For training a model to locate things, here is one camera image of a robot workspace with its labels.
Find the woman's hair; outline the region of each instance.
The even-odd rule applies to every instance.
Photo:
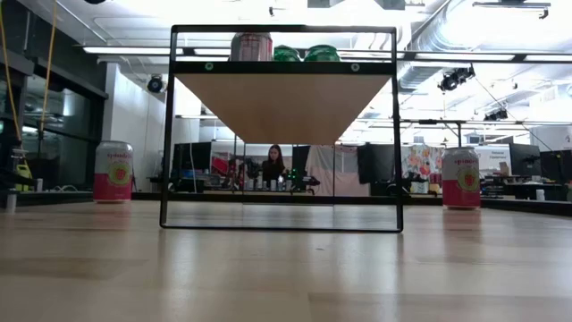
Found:
[[[268,163],[271,165],[274,163],[274,161],[270,157],[270,150],[273,148],[278,150],[278,158],[276,159],[276,164],[279,165],[280,168],[284,168],[284,161],[282,161],[282,149],[280,148],[280,146],[278,144],[274,144],[268,149]]]

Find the green can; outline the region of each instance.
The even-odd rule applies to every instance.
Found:
[[[275,62],[299,62],[300,54],[298,50],[288,46],[278,46],[274,49]]]
[[[304,62],[339,62],[340,56],[336,47],[330,45],[317,45],[307,50]]]

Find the wooden floor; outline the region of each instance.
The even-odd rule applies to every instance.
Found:
[[[194,223],[216,220],[206,214],[251,224],[288,216],[264,207],[171,209],[173,220]],[[292,211],[283,220],[303,225],[304,211],[354,225],[373,213]],[[152,201],[0,215],[0,321],[572,320],[565,217],[414,207],[403,234],[161,230],[157,218]]]

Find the woman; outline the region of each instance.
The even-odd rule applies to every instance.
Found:
[[[278,177],[284,174],[285,170],[282,150],[274,144],[268,150],[268,160],[262,163],[262,180],[266,181],[266,184],[269,184],[271,180],[278,181]]]

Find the metal frame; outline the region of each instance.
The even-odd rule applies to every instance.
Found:
[[[272,63],[272,62],[177,62],[177,37],[179,33],[189,32],[319,32],[319,33],[340,33],[340,32],[369,32],[385,33],[391,35],[391,60],[388,63]],[[161,207],[159,224],[162,228],[183,228],[183,229],[229,229],[229,230],[281,230],[281,231],[314,231],[314,232],[363,232],[363,233],[401,233],[403,231],[403,196],[401,178],[401,142],[400,142],[400,105],[398,100],[397,81],[397,29],[394,27],[322,27],[305,25],[174,25],[171,28],[171,51],[169,54],[169,77],[167,83],[167,99],[165,110],[164,129],[164,161],[163,161],[163,182],[161,191]],[[338,73],[338,74],[383,74],[391,76],[391,86],[393,95],[393,130],[394,130],[394,163],[395,182],[397,186],[397,196],[391,198],[391,204],[396,206],[397,227],[396,229],[355,229],[355,228],[310,228],[310,227],[254,227],[254,226],[204,226],[204,225],[169,225],[167,224],[167,205],[170,196],[177,199],[176,194],[168,191],[170,179],[170,159],[172,143],[172,120],[175,73]],[[193,196],[193,199],[203,199],[201,195]],[[332,204],[338,197],[324,199],[325,204]]]

